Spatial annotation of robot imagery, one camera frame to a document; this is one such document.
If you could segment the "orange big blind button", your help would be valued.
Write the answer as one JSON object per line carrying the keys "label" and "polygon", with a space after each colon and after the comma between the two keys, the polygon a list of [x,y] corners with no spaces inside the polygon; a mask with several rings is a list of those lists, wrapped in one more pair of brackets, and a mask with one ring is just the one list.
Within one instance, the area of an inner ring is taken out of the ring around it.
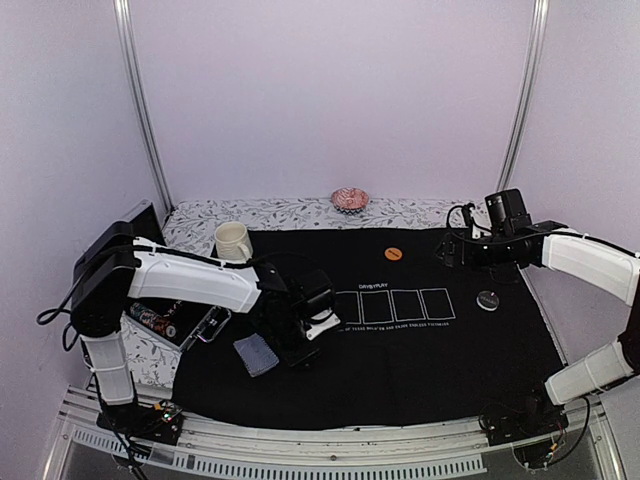
{"label": "orange big blind button", "polygon": [[385,249],[384,256],[390,261],[399,261],[403,257],[403,252],[399,248],[389,247]]}

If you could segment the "black round dealer button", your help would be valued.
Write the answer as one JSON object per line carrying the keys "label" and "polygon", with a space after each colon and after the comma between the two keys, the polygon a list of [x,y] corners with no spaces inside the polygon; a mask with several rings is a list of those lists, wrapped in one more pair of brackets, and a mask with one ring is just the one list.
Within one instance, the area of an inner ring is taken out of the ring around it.
{"label": "black round dealer button", "polygon": [[500,300],[495,292],[483,290],[477,294],[476,304],[485,311],[493,312],[498,309]]}

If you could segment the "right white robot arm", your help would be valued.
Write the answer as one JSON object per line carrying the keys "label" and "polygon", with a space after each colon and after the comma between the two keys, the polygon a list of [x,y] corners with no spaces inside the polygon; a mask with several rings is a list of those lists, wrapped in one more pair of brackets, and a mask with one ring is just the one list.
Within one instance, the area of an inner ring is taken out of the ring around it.
{"label": "right white robot arm", "polygon": [[639,255],[552,221],[534,221],[519,190],[488,195],[488,225],[472,204],[455,205],[460,228],[447,225],[436,256],[449,267],[518,268],[532,288],[570,365],[523,407],[517,427],[537,436],[555,406],[605,392],[639,374]]}

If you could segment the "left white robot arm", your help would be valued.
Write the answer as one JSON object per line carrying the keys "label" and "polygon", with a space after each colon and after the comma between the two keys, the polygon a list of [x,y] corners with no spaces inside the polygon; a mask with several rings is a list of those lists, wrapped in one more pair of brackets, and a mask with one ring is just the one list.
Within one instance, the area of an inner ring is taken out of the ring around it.
{"label": "left white robot arm", "polygon": [[288,276],[271,259],[247,252],[237,260],[184,252],[140,235],[131,222],[117,221],[76,261],[71,324],[88,350],[101,400],[126,433],[141,433],[149,415],[137,403],[122,316],[141,321],[172,306],[177,311],[169,319],[184,342],[207,315],[249,314],[289,365],[314,355],[316,338],[340,323],[335,289],[318,267]]}

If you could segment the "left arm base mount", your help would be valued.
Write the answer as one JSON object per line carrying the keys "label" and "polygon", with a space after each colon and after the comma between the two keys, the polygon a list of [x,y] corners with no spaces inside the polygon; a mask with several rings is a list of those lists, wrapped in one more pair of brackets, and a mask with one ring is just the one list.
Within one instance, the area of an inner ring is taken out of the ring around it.
{"label": "left arm base mount", "polygon": [[144,406],[132,403],[108,405],[99,399],[101,407],[97,425],[124,437],[149,440],[176,446],[182,432],[182,408],[169,400]]}

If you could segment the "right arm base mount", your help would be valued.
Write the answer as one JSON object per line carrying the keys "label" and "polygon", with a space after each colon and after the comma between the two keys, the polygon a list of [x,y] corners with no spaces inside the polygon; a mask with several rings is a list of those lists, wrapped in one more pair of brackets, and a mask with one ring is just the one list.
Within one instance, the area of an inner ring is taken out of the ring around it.
{"label": "right arm base mount", "polygon": [[520,408],[499,402],[489,403],[481,410],[478,424],[490,446],[549,435],[550,438],[543,443],[514,449],[514,457],[521,466],[538,470],[546,468],[554,459],[566,435],[569,421],[562,407],[545,406],[537,400],[527,400],[525,406]]}

